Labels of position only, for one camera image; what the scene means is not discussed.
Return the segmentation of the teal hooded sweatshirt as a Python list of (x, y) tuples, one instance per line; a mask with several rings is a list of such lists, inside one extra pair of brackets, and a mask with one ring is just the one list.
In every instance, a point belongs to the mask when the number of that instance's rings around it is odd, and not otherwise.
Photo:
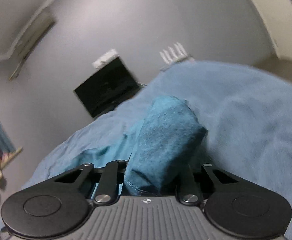
[(207, 134), (184, 100), (160, 96), (147, 115), (114, 144), (84, 150), (58, 161), (49, 178), (84, 163), (105, 167), (115, 160), (128, 162), (124, 174), (126, 192), (133, 196), (160, 196), (191, 158)]

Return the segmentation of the white wall power strip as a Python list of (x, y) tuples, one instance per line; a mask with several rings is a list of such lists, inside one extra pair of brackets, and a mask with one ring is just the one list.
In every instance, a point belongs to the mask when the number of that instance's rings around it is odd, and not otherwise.
[(98, 58), (96, 61), (94, 61), (92, 63), (92, 66), (95, 69), (103, 68), (105, 65), (113, 61), (116, 57), (118, 57), (118, 52), (115, 49), (111, 49), (104, 55), (102, 55), (100, 58)]

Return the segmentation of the wall air conditioner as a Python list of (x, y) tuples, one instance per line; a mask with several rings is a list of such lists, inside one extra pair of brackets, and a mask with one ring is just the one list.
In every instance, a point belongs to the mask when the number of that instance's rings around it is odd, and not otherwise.
[(29, 55), (53, 25), (55, 25), (55, 22), (56, 19), (49, 8), (43, 9), (43, 11), (32, 21), (17, 42), (10, 57), (15, 64), (15, 70), (11, 73), (8, 79), (9, 81), (19, 76), (23, 65), (29, 58)]

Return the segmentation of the white wifi router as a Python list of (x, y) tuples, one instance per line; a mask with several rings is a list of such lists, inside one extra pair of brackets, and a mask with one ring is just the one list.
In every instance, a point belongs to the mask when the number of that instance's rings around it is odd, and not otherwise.
[(181, 57), (189, 55), (186, 52), (184, 46), (179, 42), (174, 43), (172, 47), (161, 50), (159, 54), (164, 63), (168, 61), (171, 62), (172, 60), (177, 60)]

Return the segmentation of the light blue fleece blanket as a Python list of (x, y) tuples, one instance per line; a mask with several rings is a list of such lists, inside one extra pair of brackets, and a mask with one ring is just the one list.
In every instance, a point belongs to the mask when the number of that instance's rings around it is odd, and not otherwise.
[[(208, 61), (179, 63), (161, 72), (131, 100), (57, 146), (26, 187), (49, 179), (58, 161), (114, 144), (160, 96), (186, 101), (207, 130), (190, 160), (194, 170), (211, 162), (279, 193), (292, 206), (292, 84), (252, 67)], [(286, 236), (292, 239), (292, 221)]]

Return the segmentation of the wooden window sill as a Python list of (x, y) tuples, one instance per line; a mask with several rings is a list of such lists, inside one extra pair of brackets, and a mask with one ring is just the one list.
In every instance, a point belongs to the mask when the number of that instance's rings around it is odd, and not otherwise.
[(7, 165), (9, 165), (22, 151), (23, 148), (19, 147), (14, 152), (3, 153), (1, 157), (0, 169), (4, 169)]

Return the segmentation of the black monitor screen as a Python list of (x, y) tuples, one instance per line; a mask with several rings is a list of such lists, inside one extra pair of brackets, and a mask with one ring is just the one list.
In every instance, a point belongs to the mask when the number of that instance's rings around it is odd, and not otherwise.
[(136, 95), (140, 89), (121, 58), (116, 57), (79, 85), (74, 92), (95, 119), (114, 110)]

